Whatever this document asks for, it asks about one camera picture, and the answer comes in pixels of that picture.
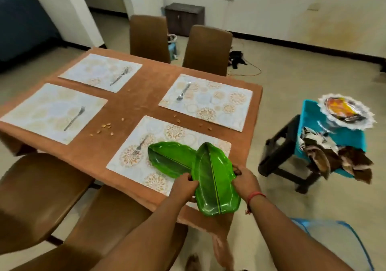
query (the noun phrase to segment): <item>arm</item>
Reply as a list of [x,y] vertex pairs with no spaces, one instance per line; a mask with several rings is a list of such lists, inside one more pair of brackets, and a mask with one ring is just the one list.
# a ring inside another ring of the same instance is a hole
[[164,268],[164,258],[177,216],[189,201],[198,186],[184,173],[175,180],[169,197],[141,225],[128,234],[92,271],[145,270],[158,271]]
[[[232,183],[244,201],[252,192],[261,191],[257,178],[249,169],[234,167],[237,177]],[[353,271],[264,196],[254,196],[249,206],[278,271]]]

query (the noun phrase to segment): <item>placemat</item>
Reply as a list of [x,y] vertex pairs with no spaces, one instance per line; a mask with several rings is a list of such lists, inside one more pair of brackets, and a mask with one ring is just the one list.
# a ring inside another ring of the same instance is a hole
[[[127,73],[110,85],[126,67]],[[59,77],[118,92],[141,67],[142,64],[89,54]]]
[[[147,138],[142,145],[141,151],[133,155],[132,153],[146,135]],[[231,148],[229,142],[144,116],[106,168],[168,196],[174,179],[164,175],[152,166],[147,154],[147,147],[150,144],[162,141],[176,141],[195,150],[202,143],[210,142],[224,151],[226,156],[229,156]],[[188,205],[196,208],[196,204],[189,203]]]
[[[0,121],[69,144],[106,102],[107,99],[46,83]],[[82,106],[84,113],[64,131]]]
[[[191,85],[183,99],[177,97]],[[242,132],[253,92],[181,74],[159,106]]]

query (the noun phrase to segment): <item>dining table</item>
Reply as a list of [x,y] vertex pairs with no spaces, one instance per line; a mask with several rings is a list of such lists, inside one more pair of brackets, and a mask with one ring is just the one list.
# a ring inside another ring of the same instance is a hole
[[[142,64],[142,67],[117,93],[58,77],[91,53],[139,63]],[[2,117],[32,96],[45,83],[107,99],[108,101],[102,109],[68,145],[5,122],[0,122],[0,131],[15,138],[20,144],[26,144],[58,157],[96,180],[124,192],[149,210],[155,211],[166,198],[164,194],[111,171],[106,168],[106,165],[143,116],[150,116],[177,125],[176,112],[158,104],[180,74],[245,88],[253,92],[242,132],[186,114],[178,114],[179,126],[230,142],[232,145],[229,154],[230,161],[237,165],[245,165],[263,92],[260,85],[140,58],[110,49],[92,48],[88,50],[55,73],[44,78],[31,89],[0,107],[0,117]],[[111,129],[113,136],[111,134],[91,136],[101,127],[101,124],[106,123],[113,124]],[[229,270],[233,269],[234,263],[227,242],[232,220],[233,213],[205,216],[200,211],[187,205],[181,209],[178,215],[179,223],[189,225],[211,235],[214,254],[218,263]]]

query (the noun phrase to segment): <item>dark brown cabinet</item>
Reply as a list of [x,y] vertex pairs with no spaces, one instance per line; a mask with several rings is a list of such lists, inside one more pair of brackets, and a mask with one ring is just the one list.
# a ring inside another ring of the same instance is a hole
[[193,25],[205,25],[205,7],[172,3],[165,7],[167,29],[174,35],[189,36]]

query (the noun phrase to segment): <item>green leaf-shaped plate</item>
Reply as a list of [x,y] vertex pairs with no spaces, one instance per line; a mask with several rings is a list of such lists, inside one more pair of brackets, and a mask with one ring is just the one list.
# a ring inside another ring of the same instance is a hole
[[203,143],[197,150],[191,175],[200,182],[196,200],[202,213],[211,216],[239,209],[241,198],[231,183],[236,176],[232,163],[221,149]]
[[147,148],[151,164],[171,178],[190,173],[196,151],[177,142],[158,142]]

